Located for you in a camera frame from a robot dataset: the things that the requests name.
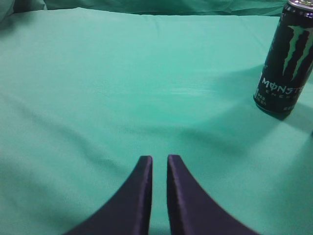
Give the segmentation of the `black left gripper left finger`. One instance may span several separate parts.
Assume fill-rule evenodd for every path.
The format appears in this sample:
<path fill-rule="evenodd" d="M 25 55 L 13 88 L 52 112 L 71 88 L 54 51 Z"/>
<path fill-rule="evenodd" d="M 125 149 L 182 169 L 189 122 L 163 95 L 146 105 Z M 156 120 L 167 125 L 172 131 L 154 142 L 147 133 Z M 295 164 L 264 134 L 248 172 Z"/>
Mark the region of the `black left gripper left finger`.
<path fill-rule="evenodd" d="M 147 235 L 153 192 L 153 158 L 141 156 L 117 192 L 67 235 Z"/>

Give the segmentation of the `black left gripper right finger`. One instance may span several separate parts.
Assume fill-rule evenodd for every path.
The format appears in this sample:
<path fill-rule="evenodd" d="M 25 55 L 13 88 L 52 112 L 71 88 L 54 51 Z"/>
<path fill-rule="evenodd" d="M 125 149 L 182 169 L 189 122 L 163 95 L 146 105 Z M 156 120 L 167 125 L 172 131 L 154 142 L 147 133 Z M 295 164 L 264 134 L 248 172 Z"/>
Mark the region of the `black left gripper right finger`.
<path fill-rule="evenodd" d="M 179 155 L 167 160 L 167 208 L 172 235 L 256 235 L 218 205 Z"/>

